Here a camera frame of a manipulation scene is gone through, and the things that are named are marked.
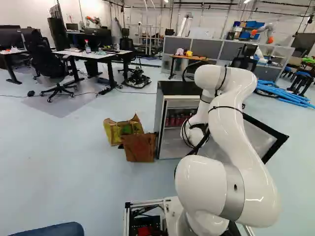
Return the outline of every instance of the cubicle partition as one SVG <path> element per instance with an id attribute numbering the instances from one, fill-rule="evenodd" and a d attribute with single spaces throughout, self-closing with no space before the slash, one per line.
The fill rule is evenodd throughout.
<path id="1" fill-rule="evenodd" d="M 276 81 L 284 70 L 289 58 L 294 52 L 294 48 L 260 44 L 251 42 L 242 42 L 235 40 L 222 39 L 195 39 L 177 36 L 166 36 L 164 40 L 162 72 L 170 73 L 172 58 L 178 48 L 189 49 L 195 56 L 208 58 L 210 64 L 230 65 L 237 56 L 239 49 L 245 44 L 257 44 L 264 55 L 274 56 L 273 61 L 278 64 L 264 65 L 257 64 L 254 74 L 262 80 Z M 186 59 L 176 59 L 174 65 L 174 74 L 181 75 L 183 70 L 192 61 Z"/>

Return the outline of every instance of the office chair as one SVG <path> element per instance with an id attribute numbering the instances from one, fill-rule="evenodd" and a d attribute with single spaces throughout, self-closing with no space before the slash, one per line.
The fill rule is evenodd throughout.
<path id="1" fill-rule="evenodd" d="M 135 61 L 137 59 L 137 56 L 136 56 L 136 53 L 135 53 L 134 44 L 133 44 L 133 40 L 131 38 L 128 38 L 126 36 L 121 38 L 120 39 L 120 49 L 121 50 L 126 50 L 126 51 L 133 51 L 133 53 L 130 56 L 130 62 L 131 61 Z M 142 69 L 140 58 L 139 58 L 139 64 L 140 64 L 140 69 Z M 129 68 L 128 71 L 134 72 L 135 70 Z"/>
<path id="2" fill-rule="evenodd" d="M 48 92 L 53 92 L 47 99 L 48 102 L 52 102 L 52 98 L 56 96 L 58 92 L 66 92 L 71 97 L 74 97 L 74 92 L 67 89 L 77 89 L 76 85 L 60 85 L 60 82 L 69 75 L 67 69 L 69 56 L 63 56 L 63 60 L 61 61 L 57 55 L 52 53 L 49 45 L 36 29 L 32 31 L 31 37 L 25 41 L 25 45 L 31 55 L 31 64 L 35 69 L 37 81 L 40 83 L 44 80 L 56 84 L 55 87 L 49 90 L 41 91 L 40 96 L 44 96 Z"/>

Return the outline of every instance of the desk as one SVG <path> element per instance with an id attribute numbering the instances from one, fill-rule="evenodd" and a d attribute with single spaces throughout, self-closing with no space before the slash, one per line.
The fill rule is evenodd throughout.
<path id="1" fill-rule="evenodd" d="M 16 52 L 10 52 L 10 51 L 0 51 L 0 58 L 3 58 L 3 61 L 5 63 L 5 67 L 7 69 L 7 71 L 9 72 L 9 75 L 11 77 L 11 79 L 7 79 L 8 82 L 10 83 L 14 83 L 14 84 L 17 84 L 17 85 L 20 85 L 22 84 L 21 81 L 18 81 L 14 72 L 13 72 L 13 69 L 12 69 L 12 61 L 11 61 L 11 55 L 19 55 L 19 54 L 22 54 L 22 53 L 29 53 L 26 49 L 21 49 L 19 51 L 16 51 Z"/>
<path id="2" fill-rule="evenodd" d="M 171 65 L 171 73 L 170 76 L 168 77 L 168 79 L 172 79 L 173 75 L 173 68 L 174 68 L 174 61 L 175 59 L 188 59 L 188 60 L 204 60 L 207 61 L 208 58 L 206 57 L 198 57 L 198 56 L 192 56 L 192 57 L 186 57 L 186 56 L 178 56 L 178 55 L 172 55 L 172 65 Z"/>
<path id="3" fill-rule="evenodd" d="M 105 55 L 97 55 L 94 53 L 87 54 L 86 52 L 76 53 L 76 52 L 71 52 L 71 51 L 59 51 L 59 52 L 54 52 L 54 53 L 58 55 L 71 56 L 70 63 L 71 63 L 74 80 L 66 83 L 66 85 L 71 85 L 73 83 L 79 82 L 80 80 L 84 80 L 84 78 L 79 78 L 78 76 L 78 71 L 74 62 L 74 57 L 82 59 L 82 60 L 94 60 L 96 62 L 106 63 L 107 69 L 108 69 L 108 79 L 109 79 L 111 89 L 113 89 L 116 86 L 116 82 L 114 80 L 114 75 L 113 75 L 112 60 L 114 60 L 116 57 L 122 58 L 124 60 L 124 79 L 126 80 L 128 78 L 127 58 L 129 57 L 129 54 L 132 53 L 132 51 L 121 50 L 119 51 L 119 53 L 107 52 Z"/>
<path id="4" fill-rule="evenodd" d="M 115 86 L 115 80 L 114 80 L 114 75 L 113 75 L 113 68 L 112 68 L 112 63 L 111 59 L 115 56 L 113 54 L 106 54 L 106 55 L 97 55 L 94 53 L 86 53 L 86 52 L 71 52 L 71 51 L 58 51 L 58 52 L 53 52 L 57 55 L 68 55 L 70 57 L 70 64 L 71 64 L 71 69 L 73 73 L 74 80 L 67 82 L 66 85 L 71 85 L 73 83 L 78 83 L 81 80 L 84 80 L 84 78 L 79 78 L 78 75 L 78 70 L 75 65 L 74 57 L 82 59 L 82 60 L 95 60 L 97 62 L 102 62 L 102 63 L 107 63 L 107 68 L 108 68 L 108 79 L 110 86 L 113 88 Z"/>

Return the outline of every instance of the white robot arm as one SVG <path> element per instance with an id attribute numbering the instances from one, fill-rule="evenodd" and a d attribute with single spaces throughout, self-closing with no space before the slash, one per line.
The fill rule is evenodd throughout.
<path id="1" fill-rule="evenodd" d="M 213 139 L 226 152 L 230 163 L 199 155 L 180 161 L 175 187 L 184 208 L 181 218 L 198 236 L 221 235 L 228 220 L 253 227 L 273 225 L 280 213 L 280 198 L 246 136 L 242 115 L 242 102 L 256 88 L 256 76 L 240 68 L 203 65 L 194 78 L 204 89 L 203 101 L 188 126 L 208 123 Z M 218 88 L 223 94 L 209 103 L 210 92 Z M 202 135 L 192 130 L 188 132 L 196 144 Z"/>

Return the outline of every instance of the grey floor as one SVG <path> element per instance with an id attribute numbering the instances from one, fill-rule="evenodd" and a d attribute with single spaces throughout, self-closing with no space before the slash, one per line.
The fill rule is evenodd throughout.
<path id="1" fill-rule="evenodd" d="M 77 67 L 84 71 L 81 61 Z M 116 71 L 122 65 L 113 67 Z M 100 64 L 99 69 L 106 77 L 106 66 Z M 28 103 L 28 99 L 46 101 L 42 97 L 0 97 L 0 235 L 76 221 L 87 236 L 120 236 L 125 201 L 176 195 L 173 171 L 178 160 L 127 162 L 123 150 L 108 144 L 103 129 L 105 118 L 124 120 L 136 112 L 145 131 L 153 130 L 157 81 L 167 80 L 167 75 L 160 68 L 143 69 L 153 80 L 140 91 L 148 94 L 114 90 L 97 98 L 91 98 L 92 93 L 78 96 L 72 99 L 89 99 L 66 115 Z M 16 75 L 22 85 L 6 82 L 8 73 L 0 70 L 1 95 L 43 89 L 27 70 Z M 122 75 L 115 72 L 115 80 L 121 82 Z M 289 85 L 282 79 L 278 84 Z M 92 79 L 81 86 L 80 90 L 102 88 Z M 315 87 L 307 96 L 315 103 Z M 62 99 L 70 98 L 56 98 L 56 104 Z M 246 113 L 290 136 L 267 164 L 282 196 L 281 217 L 268 229 L 255 229 L 255 234 L 307 235 L 313 230 L 315 211 L 315 111 L 256 94 L 246 105 Z"/>

